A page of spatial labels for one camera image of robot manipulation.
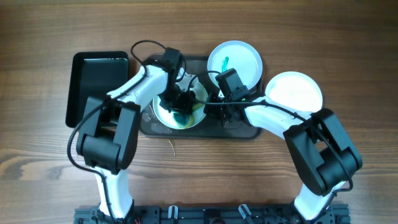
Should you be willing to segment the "pale blue plate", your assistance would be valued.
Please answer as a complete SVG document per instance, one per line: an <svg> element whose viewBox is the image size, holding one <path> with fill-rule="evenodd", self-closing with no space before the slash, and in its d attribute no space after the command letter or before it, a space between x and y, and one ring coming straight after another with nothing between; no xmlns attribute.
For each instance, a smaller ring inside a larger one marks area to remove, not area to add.
<svg viewBox="0 0 398 224"><path fill-rule="evenodd" d="M237 71L242 83L250 90L262 77L262 58L253 46L240 40L230 40L211 52L207 70L224 72L230 68Z"/></svg>

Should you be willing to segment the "white plate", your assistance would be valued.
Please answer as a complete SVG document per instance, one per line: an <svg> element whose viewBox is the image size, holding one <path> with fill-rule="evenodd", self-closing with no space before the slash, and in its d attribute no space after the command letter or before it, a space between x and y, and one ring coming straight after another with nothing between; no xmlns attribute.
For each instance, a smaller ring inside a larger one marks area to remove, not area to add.
<svg viewBox="0 0 398 224"><path fill-rule="evenodd" d="M323 107L323 94L318 84L300 72L282 72L266 86L266 96L289 108L317 112Z"/></svg>
<svg viewBox="0 0 398 224"><path fill-rule="evenodd" d="M190 85L190 91L195 93L195 98L200 101L205 101L208 98L208 93L205 87L198 81L196 78L193 83ZM163 109L160 105L160 98L156 96L152 101L152 109L154 111L155 117L164 125L172 129L180 129L176 126L175 121L172 117L172 112L168 112L167 110Z"/></svg>

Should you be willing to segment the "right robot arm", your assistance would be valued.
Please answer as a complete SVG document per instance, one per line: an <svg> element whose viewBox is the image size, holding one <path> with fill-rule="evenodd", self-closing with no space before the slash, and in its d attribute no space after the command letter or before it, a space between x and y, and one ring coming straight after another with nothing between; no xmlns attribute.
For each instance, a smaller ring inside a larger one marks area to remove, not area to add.
<svg viewBox="0 0 398 224"><path fill-rule="evenodd" d="M282 138L303 186L293 201L295 219L315 223L334 197L353 189L353 175L363 160L334 112L323 107L318 84L300 72L282 72L261 96L249 94L233 68L216 72L224 98L208 106L237 106L245 120Z"/></svg>

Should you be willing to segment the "white plate front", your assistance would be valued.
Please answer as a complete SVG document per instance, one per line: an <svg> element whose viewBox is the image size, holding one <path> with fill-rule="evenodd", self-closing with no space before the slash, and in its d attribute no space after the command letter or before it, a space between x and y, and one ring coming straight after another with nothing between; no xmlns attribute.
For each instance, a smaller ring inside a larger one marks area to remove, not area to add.
<svg viewBox="0 0 398 224"><path fill-rule="evenodd" d="M198 81L196 78L193 83L190 85L190 91L195 93L195 98L200 101L205 101L208 98L208 93L205 87ZM152 109L154 111L155 117L164 125L172 129L180 129L176 126L175 121L172 117L172 112L168 112L167 110L163 109L160 105L160 98L156 96L152 101Z"/></svg>

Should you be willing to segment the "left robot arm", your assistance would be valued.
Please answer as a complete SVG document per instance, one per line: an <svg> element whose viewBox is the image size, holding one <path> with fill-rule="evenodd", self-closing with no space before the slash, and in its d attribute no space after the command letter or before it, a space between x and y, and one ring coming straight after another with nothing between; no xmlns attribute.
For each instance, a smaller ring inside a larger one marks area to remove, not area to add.
<svg viewBox="0 0 398 224"><path fill-rule="evenodd" d="M184 61L179 50L167 47L160 59L143 61L139 72L121 87L87 99L83 118L70 136L77 140L76 153L85 165L70 162L96 177L101 201L88 214L91 222L135 223L126 169L136 153L142 109L158 96L167 111L193 111L190 94L177 85Z"/></svg>

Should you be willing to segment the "green yellow sponge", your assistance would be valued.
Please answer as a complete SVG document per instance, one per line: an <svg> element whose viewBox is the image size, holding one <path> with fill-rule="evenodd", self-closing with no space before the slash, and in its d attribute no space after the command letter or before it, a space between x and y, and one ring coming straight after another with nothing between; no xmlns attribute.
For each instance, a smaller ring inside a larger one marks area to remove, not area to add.
<svg viewBox="0 0 398 224"><path fill-rule="evenodd" d="M194 104L192 110L193 111L191 114L185 114L181 112L172 113L173 120L175 121L175 124L178 128L191 128L192 126L201 122L202 119L205 117L205 114L203 112L203 104Z"/></svg>

